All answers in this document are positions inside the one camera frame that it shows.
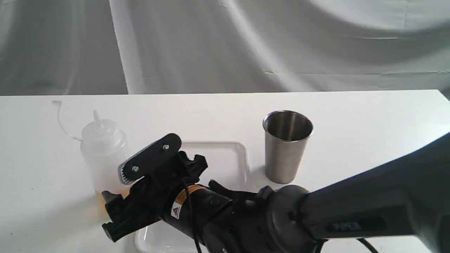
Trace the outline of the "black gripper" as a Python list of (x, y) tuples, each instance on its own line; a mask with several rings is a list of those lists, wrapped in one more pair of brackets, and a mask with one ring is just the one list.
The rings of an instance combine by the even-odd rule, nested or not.
[(207, 161), (201, 155), (189, 159), (181, 145), (180, 136), (170, 133), (119, 165), (120, 182), (136, 183), (127, 197), (101, 193), (110, 218), (102, 228), (112, 242), (159, 221), (201, 243), (233, 233), (233, 200), (198, 184)]

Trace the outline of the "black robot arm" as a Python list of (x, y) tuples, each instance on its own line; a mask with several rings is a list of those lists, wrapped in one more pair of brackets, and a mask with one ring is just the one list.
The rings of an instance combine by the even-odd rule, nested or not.
[(167, 134), (119, 166), (122, 197), (103, 191), (116, 242), (164, 221), (210, 253), (319, 253), (331, 239), (415, 235), (433, 253), (449, 252), (449, 134), (376, 168), (309, 192), (296, 185), (257, 193), (198, 184), (204, 156), (190, 160)]

